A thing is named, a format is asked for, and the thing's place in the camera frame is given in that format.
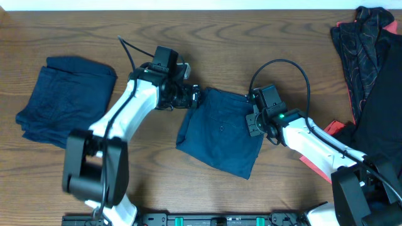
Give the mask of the dark blue denim shorts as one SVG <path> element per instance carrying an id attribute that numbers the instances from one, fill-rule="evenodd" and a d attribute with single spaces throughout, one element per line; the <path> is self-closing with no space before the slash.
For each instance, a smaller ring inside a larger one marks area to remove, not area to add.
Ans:
<path id="1" fill-rule="evenodd" d="M 253 105 L 245 96 L 207 88 L 200 106 L 187 111 L 176 148 L 247 180 L 263 143 L 262 135 L 249 134 L 246 116 L 252 113 Z"/>

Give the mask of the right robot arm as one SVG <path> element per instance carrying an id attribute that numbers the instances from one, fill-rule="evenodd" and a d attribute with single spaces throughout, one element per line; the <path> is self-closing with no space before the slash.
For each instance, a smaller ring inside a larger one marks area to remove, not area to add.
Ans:
<path id="1" fill-rule="evenodd" d="M 288 110 L 274 85 L 250 89 L 251 136 L 266 135 L 306 157 L 330 179 L 333 203 L 306 211 L 304 225 L 401 225 L 401 186 L 390 161 L 368 156 L 339 142 L 306 113 Z"/>

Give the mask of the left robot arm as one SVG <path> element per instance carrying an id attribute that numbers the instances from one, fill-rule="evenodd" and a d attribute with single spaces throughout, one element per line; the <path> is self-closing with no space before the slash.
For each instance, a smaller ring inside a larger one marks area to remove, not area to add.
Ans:
<path id="1" fill-rule="evenodd" d="M 67 139 L 63 191 L 92 208 L 90 215 L 65 215 L 62 225 L 136 225 L 129 200 L 128 144 L 154 109 L 195 109 L 198 85 L 185 84 L 190 65 L 175 50 L 158 46 L 151 62 L 134 67 L 119 100 L 88 129 Z"/>

